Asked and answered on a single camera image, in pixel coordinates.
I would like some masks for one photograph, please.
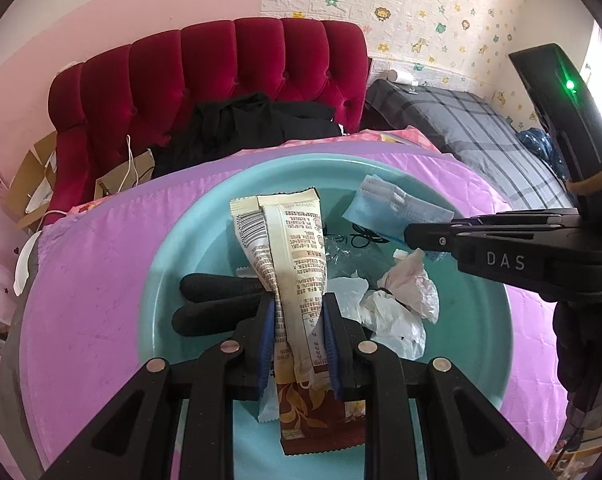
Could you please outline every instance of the blue face mask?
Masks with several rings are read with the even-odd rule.
[[[376,175],[365,177],[350,207],[343,213],[348,222],[404,245],[403,231],[408,224],[449,222],[453,217],[453,211],[408,195]],[[429,256],[437,259],[438,254]]]

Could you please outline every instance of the silver screw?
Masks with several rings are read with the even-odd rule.
[[[449,372],[452,369],[452,363],[444,357],[434,359],[432,366],[434,370],[438,370],[439,372]]]
[[[234,339],[228,339],[227,341],[223,341],[221,343],[221,352],[224,354],[233,354],[234,352],[238,351],[239,348],[241,348],[241,345],[239,345]]]
[[[358,344],[358,349],[364,354],[373,354],[378,350],[378,346],[374,341],[361,341]]]
[[[147,362],[145,368],[147,368],[148,372],[155,374],[156,372],[160,372],[165,368],[165,361],[160,357],[155,357]]]

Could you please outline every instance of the gray plaid blanket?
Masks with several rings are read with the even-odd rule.
[[[497,189],[515,210],[574,207],[551,168],[514,136],[514,128],[469,92],[419,87],[417,94],[378,79],[366,101],[393,128],[418,128]]]

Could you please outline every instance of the blue gripper pad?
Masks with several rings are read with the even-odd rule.
[[[268,304],[268,312],[263,322],[262,337],[258,346],[258,394],[263,395],[263,390],[268,385],[270,376],[270,363],[274,354],[274,296]]]
[[[338,365],[337,342],[334,337],[334,325],[330,318],[329,309],[323,307],[323,339],[325,341],[325,353],[328,359],[328,371],[330,372],[330,384],[334,390],[334,396],[340,399],[343,394],[343,388],[340,382],[340,367]]]

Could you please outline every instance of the food wrapper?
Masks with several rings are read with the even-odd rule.
[[[233,200],[230,211],[250,265],[274,293],[273,367],[284,453],[364,443],[364,405],[338,400],[330,389],[320,316],[326,266],[316,190]]]

